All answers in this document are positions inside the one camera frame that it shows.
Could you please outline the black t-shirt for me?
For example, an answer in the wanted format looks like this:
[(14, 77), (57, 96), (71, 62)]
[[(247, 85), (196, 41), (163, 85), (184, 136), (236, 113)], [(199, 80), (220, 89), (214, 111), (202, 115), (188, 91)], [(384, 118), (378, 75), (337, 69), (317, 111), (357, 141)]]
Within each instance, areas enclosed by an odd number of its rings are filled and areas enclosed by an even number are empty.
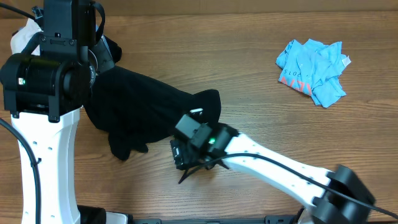
[(169, 137), (190, 110), (201, 108), (206, 122), (217, 123), (221, 100), (218, 90), (190, 94), (115, 66), (96, 78), (84, 108), (94, 126), (109, 134), (112, 154), (125, 161), (131, 151), (147, 153), (147, 144)]

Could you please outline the light blue printed t-shirt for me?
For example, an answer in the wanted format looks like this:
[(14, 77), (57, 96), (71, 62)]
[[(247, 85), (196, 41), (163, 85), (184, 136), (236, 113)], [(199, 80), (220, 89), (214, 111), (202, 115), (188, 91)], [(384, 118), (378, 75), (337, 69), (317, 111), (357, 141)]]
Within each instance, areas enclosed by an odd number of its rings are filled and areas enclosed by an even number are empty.
[(278, 81), (328, 108), (346, 96), (339, 77), (351, 60), (342, 46), (341, 41), (330, 45), (312, 39), (304, 44), (290, 41), (275, 61), (281, 68)]

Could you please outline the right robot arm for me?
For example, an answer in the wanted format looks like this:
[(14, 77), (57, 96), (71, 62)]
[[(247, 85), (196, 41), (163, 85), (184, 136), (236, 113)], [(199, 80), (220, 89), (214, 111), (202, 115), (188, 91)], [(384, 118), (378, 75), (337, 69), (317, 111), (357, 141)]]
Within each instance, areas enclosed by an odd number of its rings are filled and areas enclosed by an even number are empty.
[(368, 188), (350, 168), (331, 171), (297, 162), (253, 141), (227, 124), (209, 124), (185, 114), (171, 141), (182, 179), (219, 164), (245, 172), (285, 192), (305, 209), (297, 223), (366, 223), (375, 203)]

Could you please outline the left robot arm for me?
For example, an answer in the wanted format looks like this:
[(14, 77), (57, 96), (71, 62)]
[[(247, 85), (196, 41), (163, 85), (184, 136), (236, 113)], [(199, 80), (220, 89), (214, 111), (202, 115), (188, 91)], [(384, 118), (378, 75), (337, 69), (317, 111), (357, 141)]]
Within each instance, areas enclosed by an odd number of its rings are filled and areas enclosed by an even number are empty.
[(11, 40), (1, 67), (1, 122), (19, 145), (22, 223), (123, 223), (133, 217), (79, 205), (75, 197), (74, 146), (80, 110), (99, 72), (114, 66), (103, 35), (102, 5), (47, 0), (34, 7)]

